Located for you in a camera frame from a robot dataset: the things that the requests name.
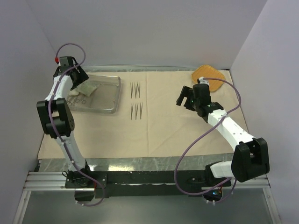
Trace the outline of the orange woven bamboo tray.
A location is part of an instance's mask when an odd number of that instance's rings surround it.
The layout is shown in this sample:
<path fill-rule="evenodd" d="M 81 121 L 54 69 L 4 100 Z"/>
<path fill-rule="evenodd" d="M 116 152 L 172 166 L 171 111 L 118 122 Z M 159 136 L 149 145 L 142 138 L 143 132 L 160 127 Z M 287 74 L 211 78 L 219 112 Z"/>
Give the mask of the orange woven bamboo tray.
<path fill-rule="evenodd" d="M 191 80 L 195 84 L 198 83 L 198 79 L 201 77 L 208 78 L 207 81 L 209 82 L 210 92 L 216 92 L 223 85 L 223 82 L 218 81 L 218 79 L 226 79 L 224 74 L 210 65 L 202 65 L 191 74 Z"/>

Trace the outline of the gauze packet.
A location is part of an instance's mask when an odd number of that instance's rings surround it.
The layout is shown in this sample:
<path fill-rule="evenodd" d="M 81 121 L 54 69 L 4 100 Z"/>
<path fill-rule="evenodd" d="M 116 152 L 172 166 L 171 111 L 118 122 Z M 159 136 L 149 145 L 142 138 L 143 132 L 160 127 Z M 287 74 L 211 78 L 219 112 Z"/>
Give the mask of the gauze packet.
<path fill-rule="evenodd" d="M 94 91 L 97 90 L 98 84 L 84 82 L 77 87 L 77 91 L 87 97 L 89 97 Z"/>
<path fill-rule="evenodd" d="M 71 91 L 69 92 L 69 96 L 78 96 L 78 95 L 79 95 L 79 92 L 78 92 L 76 89 L 71 90 Z"/>

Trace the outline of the beige cloth wrap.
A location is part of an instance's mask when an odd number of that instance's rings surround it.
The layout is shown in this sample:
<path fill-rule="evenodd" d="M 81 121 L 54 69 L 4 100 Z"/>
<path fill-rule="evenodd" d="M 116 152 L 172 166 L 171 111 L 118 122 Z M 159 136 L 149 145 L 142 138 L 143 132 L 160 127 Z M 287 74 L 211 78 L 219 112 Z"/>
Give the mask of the beige cloth wrap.
<path fill-rule="evenodd" d="M 181 156 L 192 142 L 190 156 L 232 152 L 217 131 L 203 137 L 211 127 L 196 112 L 176 105 L 182 87 L 193 85 L 190 71 L 117 72 L 116 76 L 121 78 L 121 96 L 115 113 L 73 112 L 75 140 L 85 158 Z M 140 98 L 130 98 L 130 82 L 141 83 Z"/>

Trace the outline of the steel mesh instrument tray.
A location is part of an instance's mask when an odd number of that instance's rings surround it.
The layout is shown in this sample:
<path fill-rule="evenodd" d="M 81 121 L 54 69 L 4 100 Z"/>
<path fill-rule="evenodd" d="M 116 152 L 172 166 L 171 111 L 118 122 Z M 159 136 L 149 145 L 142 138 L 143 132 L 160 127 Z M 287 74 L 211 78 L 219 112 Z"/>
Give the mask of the steel mesh instrument tray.
<path fill-rule="evenodd" d="M 121 78 L 117 76 L 89 75 L 89 79 L 84 82 L 98 84 L 98 88 L 89 97 L 79 93 L 78 96 L 68 98 L 85 97 L 87 103 L 69 106 L 75 112 L 94 112 L 102 114 L 113 114 L 116 112 L 121 94 Z"/>

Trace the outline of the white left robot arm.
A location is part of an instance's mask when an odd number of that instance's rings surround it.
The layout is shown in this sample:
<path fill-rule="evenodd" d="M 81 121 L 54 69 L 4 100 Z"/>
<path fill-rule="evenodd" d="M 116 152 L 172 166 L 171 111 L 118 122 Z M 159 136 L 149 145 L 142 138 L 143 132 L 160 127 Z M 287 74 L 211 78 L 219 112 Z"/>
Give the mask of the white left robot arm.
<path fill-rule="evenodd" d="M 75 141 L 75 122 L 66 100 L 69 92 L 89 77 L 72 56 L 55 58 L 55 61 L 58 67 L 51 91 L 36 107 L 44 133 L 57 142 L 67 159 L 65 177 L 86 188 L 92 184 L 93 176 Z"/>

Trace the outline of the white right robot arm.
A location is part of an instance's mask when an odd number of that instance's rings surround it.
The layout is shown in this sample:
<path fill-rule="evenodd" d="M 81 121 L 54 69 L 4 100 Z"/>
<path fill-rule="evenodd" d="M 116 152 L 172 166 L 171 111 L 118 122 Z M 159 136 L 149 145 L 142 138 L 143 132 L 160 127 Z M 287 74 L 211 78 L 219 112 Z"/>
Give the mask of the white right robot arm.
<path fill-rule="evenodd" d="M 270 171 L 268 144 L 242 129 L 217 102 L 211 101 L 209 85 L 200 83 L 183 86 L 176 101 L 187 110 L 195 111 L 206 123 L 216 129 L 232 147 L 231 161 L 219 161 L 206 166 L 205 182 L 215 186 L 221 178 L 235 178 L 245 182 Z"/>

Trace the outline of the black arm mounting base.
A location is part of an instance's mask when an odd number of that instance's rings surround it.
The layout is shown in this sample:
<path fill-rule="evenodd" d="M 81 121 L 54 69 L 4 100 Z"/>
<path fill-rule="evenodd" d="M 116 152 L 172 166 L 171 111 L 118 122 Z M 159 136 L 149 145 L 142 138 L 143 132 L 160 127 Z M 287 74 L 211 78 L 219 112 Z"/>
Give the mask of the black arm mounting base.
<path fill-rule="evenodd" d="M 91 171 L 89 175 L 94 182 L 79 172 L 64 171 L 65 188 L 75 190 L 75 199 L 89 202 L 92 199 L 119 196 L 177 196 L 182 193 L 176 183 L 184 191 L 197 193 L 202 188 L 210 188 L 218 183 L 229 187 L 225 178 L 214 178 L 203 170 L 183 170 L 176 174 L 171 171 Z"/>

